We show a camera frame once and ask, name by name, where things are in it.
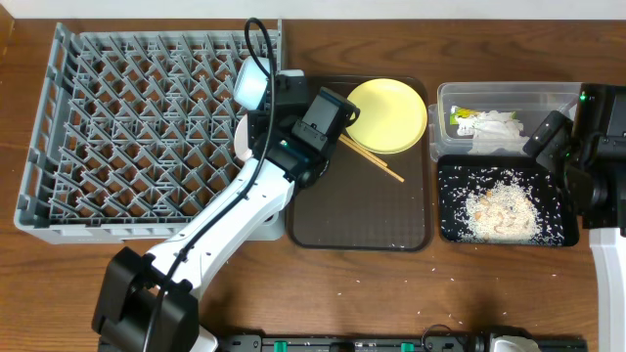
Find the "blue bowl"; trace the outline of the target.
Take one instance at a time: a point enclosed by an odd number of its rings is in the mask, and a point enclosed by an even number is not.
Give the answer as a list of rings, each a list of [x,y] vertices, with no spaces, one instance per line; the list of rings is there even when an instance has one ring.
[[[246,110],[257,110],[265,97],[267,85],[267,75],[253,57],[247,57],[237,75],[234,100]]]

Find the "yellow plate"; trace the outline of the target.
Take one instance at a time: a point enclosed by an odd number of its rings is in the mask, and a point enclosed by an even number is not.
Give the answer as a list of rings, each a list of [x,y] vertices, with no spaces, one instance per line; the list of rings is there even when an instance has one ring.
[[[359,110],[348,136],[376,154],[398,154],[424,135],[427,111],[418,92],[399,80],[376,78],[358,85],[348,100]]]

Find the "white tissue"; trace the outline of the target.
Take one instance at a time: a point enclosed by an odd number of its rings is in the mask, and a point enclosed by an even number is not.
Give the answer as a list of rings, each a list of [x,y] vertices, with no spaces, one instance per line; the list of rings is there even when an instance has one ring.
[[[471,137],[470,154],[492,154],[498,150],[520,154],[529,140],[514,111],[479,111],[478,115],[459,118],[458,122],[457,134]]]

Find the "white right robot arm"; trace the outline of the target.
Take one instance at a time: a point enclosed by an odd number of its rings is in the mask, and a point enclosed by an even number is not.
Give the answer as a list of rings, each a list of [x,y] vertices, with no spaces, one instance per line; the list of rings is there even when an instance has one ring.
[[[625,88],[580,85],[573,119],[553,110],[523,151],[552,172],[589,231],[599,349],[625,352]]]

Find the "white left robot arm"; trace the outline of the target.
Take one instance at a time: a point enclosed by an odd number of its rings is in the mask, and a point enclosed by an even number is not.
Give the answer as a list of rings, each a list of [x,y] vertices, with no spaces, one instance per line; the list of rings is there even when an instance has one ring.
[[[101,350],[214,351],[199,302],[214,276],[268,219],[328,169],[359,109],[340,94],[307,91],[300,70],[275,78],[241,73],[235,101],[252,155],[237,177],[186,227],[140,255],[123,248],[109,263],[92,328]]]

